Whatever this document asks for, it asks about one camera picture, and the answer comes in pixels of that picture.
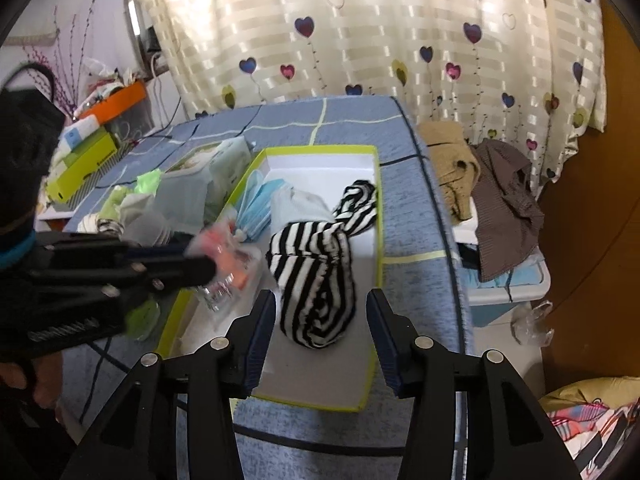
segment white tile floor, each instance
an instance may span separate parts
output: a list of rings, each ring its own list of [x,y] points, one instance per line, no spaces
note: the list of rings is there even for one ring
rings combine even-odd
[[[511,334],[512,313],[513,311],[507,312],[488,326],[474,328],[476,352],[482,355],[491,348],[502,352],[524,378],[536,398],[540,398],[545,394],[542,352],[536,346],[523,346],[516,341]]]

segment white wall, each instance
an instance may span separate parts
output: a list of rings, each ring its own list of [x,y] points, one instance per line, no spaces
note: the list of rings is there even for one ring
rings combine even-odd
[[[69,50],[73,53],[76,66],[80,56],[82,45],[82,35],[87,11],[91,0],[31,0],[25,11],[15,23],[10,36],[24,36],[54,30],[53,10],[58,6],[58,26],[60,27],[60,41],[62,47],[63,63],[67,75],[69,74],[70,61]],[[74,31],[74,41],[70,46],[70,29],[74,13],[78,14],[76,30]],[[112,68],[118,68],[120,73],[124,73],[127,68],[133,71],[139,70],[135,50],[128,29],[129,13],[124,0],[96,0],[94,4],[94,15],[92,25],[84,48],[85,57],[93,57],[100,60]],[[54,68],[54,47],[36,47],[46,54]],[[0,48],[0,80],[4,80],[18,65],[27,59],[21,46],[2,46]],[[169,117],[178,102],[178,91],[167,72],[161,77],[162,96],[164,107]],[[32,80],[28,75],[22,75],[16,80],[17,86],[31,85]],[[151,95],[151,83],[148,84],[150,95],[152,117],[154,123],[159,126],[161,115],[158,106]],[[186,120],[187,117],[182,107],[174,119],[174,124]]]

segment orange box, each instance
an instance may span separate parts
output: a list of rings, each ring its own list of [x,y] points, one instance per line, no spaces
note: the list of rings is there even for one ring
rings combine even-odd
[[[146,97],[146,87],[142,81],[135,83],[117,91],[107,97],[104,101],[92,106],[87,111],[82,112],[80,118],[88,115],[95,115],[100,125],[108,123],[113,118],[119,116],[123,111],[128,110],[134,104],[139,103]]]

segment shallow white box with green rim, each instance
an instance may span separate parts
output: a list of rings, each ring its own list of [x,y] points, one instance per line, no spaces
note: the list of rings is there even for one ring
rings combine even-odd
[[[344,189],[356,180],[369,180],[378,192],[375,228],[350,238],[353,277],[356,283],[356,314],[340,341],[324,349],[304,348],[280,330],[280,293],[266,262],[258,289],[276,295],[276,324],[254,396],[296,406],[357,412],[366,404],[375,370],[376,355],[367,325],[367,293],[382,286],[382,197],[378,154],[374,146],[288,146],[262,150],[229,197],[225,209],[236,206],[248,175],[259,170],[265,180],[282,178],[294,187],[320,196],[329,208],[340,202]],[[271,238],[265,229],[257,245],[262,254]],[[164,357],[191,353],[216,336],[225,335],[232,321],[248,314],[252,304],[236,304],[218,316],[210,332],[200,340],[185,340],[191,323],[203,323],[211,314],[195,297],[174,306],[162,334],[158,352]]]

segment brown wooden panel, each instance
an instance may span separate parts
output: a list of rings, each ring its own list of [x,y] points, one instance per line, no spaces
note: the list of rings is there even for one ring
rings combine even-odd
[[[540,201],[556,329],[547,390],[595,376],[640,376],[640,52],[603,0],[607,127],[580,138]]]

